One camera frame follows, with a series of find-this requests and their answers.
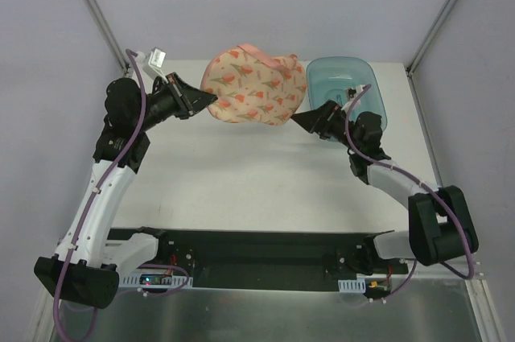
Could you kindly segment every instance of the orange flower pattern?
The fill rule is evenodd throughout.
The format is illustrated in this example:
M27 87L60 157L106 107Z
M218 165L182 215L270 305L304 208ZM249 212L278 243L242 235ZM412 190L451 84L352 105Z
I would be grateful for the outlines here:
M212 60L200 86L218 95L218 101L208 107L211 115L231 123L285 124L306 95L306 73L295 55L274 60L290 70L269 68L239 47Z

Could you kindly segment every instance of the gray wall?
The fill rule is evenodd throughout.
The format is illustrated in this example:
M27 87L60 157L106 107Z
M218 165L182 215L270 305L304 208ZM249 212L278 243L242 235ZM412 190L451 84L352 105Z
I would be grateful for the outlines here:
M105 86L120 73L82 0L0 0L1 340L24 340L89 177Z
M508 340L515 339L514 69L515 0L461 0L415 77L443 180L467 193Z
M173 59L211 59L239 43L301 60L409 63L445 0L98 0L114 34Z

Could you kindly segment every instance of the white tabletop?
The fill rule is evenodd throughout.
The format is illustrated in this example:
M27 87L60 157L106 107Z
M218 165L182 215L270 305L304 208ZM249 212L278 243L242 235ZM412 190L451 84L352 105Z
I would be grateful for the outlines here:
M166 61L200 85L207 60ZM382 147L400 166L435 182L402 64L371 64L385 104ZM145 76L147 91L151 80ZM304 100L299 111L309 109ZM229 124L207 111L148 132L150 148L122 200L115 228L380 232L407 229L406 210L350 171L343 145L293 121Z

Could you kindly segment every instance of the purple cable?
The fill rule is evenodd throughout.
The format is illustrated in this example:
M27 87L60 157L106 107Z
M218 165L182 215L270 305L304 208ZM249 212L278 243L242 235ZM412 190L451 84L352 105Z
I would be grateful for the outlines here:
M186 276L184 283L180 284L179 286L177 286L175 288L172 288L171 290L167 290L166 292L153 293L153 292L147 291L147 295L150 297L161 297L161 296L171 295L171 294L177 292L178 290L180 290L181 288L183 288L184 286L186 286L187 282L190 279L189 273L184 268L181 268L178 266L161 266L159 264L143 264L143 265L139 266L139 268L162 268L162 269L167 269L167 270L175 270L175 271L182 272ZM116 294L114 299L119 298L125 294L133 293L133 292L139 292L139 291L138 290L121 291ZM93 307L75 308L73 306L70 306L70 304L68 302L64 302L64 305L72 312L87 312L87 311L91 311L93 309Z
M378 165L380 167L385 167L387 169L391 168L391 170L396 171L398 173L401 173L402 175L404 175L405 177L407 177L408 179L410 179L414 183L417 183L418 185L420 185L420 187L422 189L424 189L427 193L429 193L431 195L431 197L433 197L433 199L435 199L435 201L442 206L443 210L449 216L449 218L453 222L454 226L456 227L456 230L458 231L458 234L459 234L459 238L460 238L460 240L461 240L461 242L463 244L463 247L464 247L463 249L465 251L465 257L467 259L467 264L468 264L468 274L465 275L465 274L460 273L458 270L456 270L453 267L449 266L446 262L443 262L442 265L445 266L446 268L448 268L454 274L458 275L460 278L472 279L474 277L474 261L472 260L472 253L470 252L470 247L468 246L467 237L465 235L463 227L461 226L461 224L460 224L460 222L458 220L458 217L456 217L456 215L454 214L452 209L450 209L449 206L447 204L445 204L445 201L443 201L429 186L427 186L419 178L417 178L416 176L412 175L408 171L405 171L404 169L402 169L400 167L391 167L390 165L388 165L386 163L382 163L382 162L379 162L379 161L377 161L375 159L371 159L368 155L364 155L363 153L361 153L359 151L359 149L356 147L356 145L354 145L354 142L351 139L351 135L349 133L349 128L348 128L351 111L352 111L352 109L354 109L354 106L360 100L360 98L363 97L365 95L365 93L367 91L369 91L369 89L371 87L372 87L371 84L367 84L363 88L363 91L361 93L359 93L356 96L356 98L354 98L354 101L352 101L350 107L348 108L347 115L345 116L345 135L347 136L347 141L348 141L349 145L351 146L352 151L354 151L354 153L359 155L361 158L363 158L363 159L365 159L365 160L367 160L367 161L369 161L371 163L374 163L374 164L376 164L376 165ZM404 281L403 284L400 285L400 287L398 287L392 293L398 292L400 288L405 286L406 282L409 279L411 279L411 275L413 275L413 272L415 270L416 265L417 265L417 263L415 262L414 266L413 266L413 269L410 272L410 275L408 275L408 278Z
M139 132L140 132L140 130L142 128L143 119L145 118L145 112L146 112L145 86L143 84L142 74L140 73L140 71L138 69L138 66L136 65L136 61L134 60L134 57L133 57L133 56L137 56L138 54L136 54L135 52L132 52L129 49L126 49L126 54L129 57L129 61L132 64L132 66L134 68L134 71L136 72L136 77L138 78L139 89L140 89L141 95L142 95L142 108L141 108L140 113L139 113L138 123L136 124L136 128L134 129L134 132L130 136L129 141L127 141L126 145L123 147L123 149L120 152L120 154L115 158L115 160L111 163L111 165L109 165L109 167L104 172L102 177L98 180L98 183L97 183L96 187L99 190L101 189L101 186L104 183L105 179L107 179L107 177L109 176L109 173L111 173L111 171L113 171L113 169L118 165L118 163L123 158L123 156L126 155L127 151L129 151L130 147L132 146L132 144L136 140L136 137L138 136L138 134L139 134ZM80 231L82 230L82 226L84 225L86 217L87 217L87 215L89 213L89 209L93 205L93 201L95 200L96 196L97 196L97 194L95 192L92 192L91 195L88 198L88 202L84 206L84 210L82 211L82 214L80 215L79 222L77 224L77 227L76 227L75 232L74 232L73 237L72 237L72 244L73 245L76 244L77 239L79 238L79 234L80 234ZM59 317L59 299L60 299L60 296L61 296L61 291L63 289L64 277L66 276L66 271L68 270L68 267L70 265L70 261L72 260L73 251L74 251L74 249L69 249L68 250L68 253L66 254L66 258L64 259L63 268L62 268L62 270L60 272L60 275L59 275L59 279L57 280L56 292L54 293L53 315L54 315L54 324L56 326L57 332L59 333L59 336L65 342L82 342L84 340L87 340L91 336L91 334L93 332L93 329L94 329L94 326L95 326L95 322L97 320L98 309L95 308L93 310L93 319L92 319L92 322L91 322L91 324L89 326L89 330L88 330L88 332L86 332L86 335L82 339L80 339L80 340L72 340L66 334L66 331L64 330L63 325L60 322L60 317Z

